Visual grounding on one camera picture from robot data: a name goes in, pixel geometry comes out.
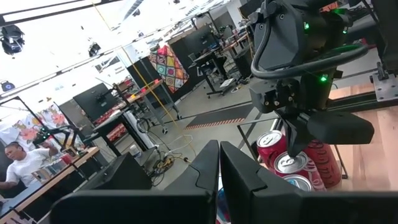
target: man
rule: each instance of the man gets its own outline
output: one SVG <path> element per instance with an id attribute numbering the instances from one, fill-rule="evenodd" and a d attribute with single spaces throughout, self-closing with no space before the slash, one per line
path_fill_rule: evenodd
<path id="1" fill-rule="evenodd" d="M 40 148 L 26 152 L 18 142 L 12 142 L 6 146 L 5 153 L 14 162 L 8 166 L 6 181 L 0 182 L 0 189 L 10 189 L 20 180 L 26 187 L 36 182 L 32 172 L 50 164 L 49 158 L 58 154 L 58 150 Z"/>

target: red object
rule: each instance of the red object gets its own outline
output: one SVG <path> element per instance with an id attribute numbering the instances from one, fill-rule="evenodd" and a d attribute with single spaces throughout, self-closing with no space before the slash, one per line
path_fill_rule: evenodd
<path id="1" fill-rule="evenodd" d="M 334 187 L 341 182 L 341 170 L 330 145 L 313 140 L 304 152 L 314 161 L 326 188 Z"/>
<path id="2" fill-rule="evenodd" d="M 284 152 L 276 158 L 274 167 L 275 173 L 280 177 L 298 174 L 307 178 L 315 191 L 326 191 L 314 161 L 304 152 L 300 152 L 296 158 L 291 158 Z"/>
<path id="3" fill-rule="evenodd" d="M 275 159 L 286 149 L 286 137 L 280 131 L 268 131 L 257 139 L 257 151 L 263 163 L 273 172 Z"/>
<path id="4" fill-rule="evenodd" d="M 69 154 L 61 156 L 61 159 L 68 165 L 72 163 L 72 157 Z"/>

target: black mat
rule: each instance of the black mat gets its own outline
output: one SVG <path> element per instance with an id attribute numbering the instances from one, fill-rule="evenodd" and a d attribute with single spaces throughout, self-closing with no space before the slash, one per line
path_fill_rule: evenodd
<path id="1" fill-rule="evenodd" d="M 252 104 L 237 106 L 213 113 L 198 115 L 185 127 L 185 129 L 207 128 L 222 124 L 242 122 L 253 109 Z"/>

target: concrete floor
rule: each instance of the concrete floor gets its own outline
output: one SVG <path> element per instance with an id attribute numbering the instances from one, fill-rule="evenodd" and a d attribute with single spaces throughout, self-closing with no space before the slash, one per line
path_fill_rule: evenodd
<path id="1" fill-rule="evenodd" d="M 347 75 L 351 75 L 354 73 L 370 70 L 376 68 L 376 62 L 378 61 L 377 51 L 371 50 L 365 57 L 351 62 L 349 64 L 340 66 L 339 69 L 344 71 L 343 77 Z M 352 78 L 344 78 L 342 80 L 336 80 L 335 84 L 338 88 L 343 88 L 345 86 L 356 85 L 359 83 L 368 82 L 368 76 L 371 73 L 367 73 L 358 77 Z M 223 108 L 225 106 L 235 105 L 237 103 L 242 103 L 245 101 L 250 101 L 249 94 L 249 86 L 255 82 L 259 82 L 258 79 L 253 78 L 249 85 L 243 86 L 236 93 L 228 93 L 225 96 L 213 95 L 210 99 L 207 98 L 206 92 L 210 89 L 207 86 L 207 83 L 201 83 L 194 89 L 191 93 L 189 93 L 185 98 L 177 105 L 183 117 L 195 115 L 198 113 L 204 113 L 211 110 L 217 110 L 219 108 Z M 245 121 L 252 121 L 254 119 L 266 119 L 273 118 L 275 114 L 259 114 L 256 108 L 253 108 L 249 113 L 248 117 Z M 171 111 L 170 114 L 165 115 L 164 121 L 170 121 L 171 118 L 176 118 L 175 111 Z M 162 134 L 162 128 L 160 126 L 155 126 L 151 129 L 151 131 L 158 135 L 164 142 L 170 143 L 177 139 L 181 135 L 190 135 L 192 136 L 192 142 L 190 146 L 184 147 L 182 149 L 177 150 L 176 152 L 181 152 L 183 154 L 182 157 L 187 157 L 190 160 L 195 158 L 193 150 L 195 153 L 200 153 L 201 149 L 205 146 L 205 144 L 212 139 L 216 139 L 219 141 L 229 141 L 235 146 L 242 146 L 243 152 L 250 156 L 248 148 L 243 144 L 242 137 L 237 129 L 238 123 L 233 124 L 224 124 L 220 126 L 212 126 L 207 128 L 193 129 L 193 130 L 183 130 L 184 127 L 193 120 L 192 118 L 182 119 L 180 121 L 176 121 L 175 123 L 171 122 L 166 124 L 169 132 L 167 134 Z M 263 132 L 270 130 L 273 120 L 265 121 L 255 125 L 253 128 L 251 135 L 248 137 L 249 142 L 253 142 L 256 138 L 261 135 Z M 246 133 L 249 129 L 250 125 L 243 126 L 243 131 Z M 160 143 L 153 134 L 150 134 L 157 143 Z M 185 138 L 180 138 L 179 140 L 173 142 L 173 144 L 169 145 L 169 148 L 175 149 L 178 147 L 182 147 L 189 142 L 191 139 L 190 136 L 186 136 Z M 117 144 L 117 148 L 123 152 L 128 152 L 128 147 L 133 144 L 133 140 L 130 136 L 126 137 L 122 141 Z M 160 150 L 166 151 L 166 147 L 164 145 L 160 145 Z M 103 152 L 104 156 L 111 159 L 112 153 Z M 153 154 L 149 159 L 148 164 L 151 166 L 153 162 L 158 159 L 157 154 Z M 165 173 L 165 177 L 163 181 L 158 185 L 158 189 L 164 189 L 169 183 L 173 182 L 187 167 L 187 164 L 181 159 L 177 159 L 173 167 Z"/>

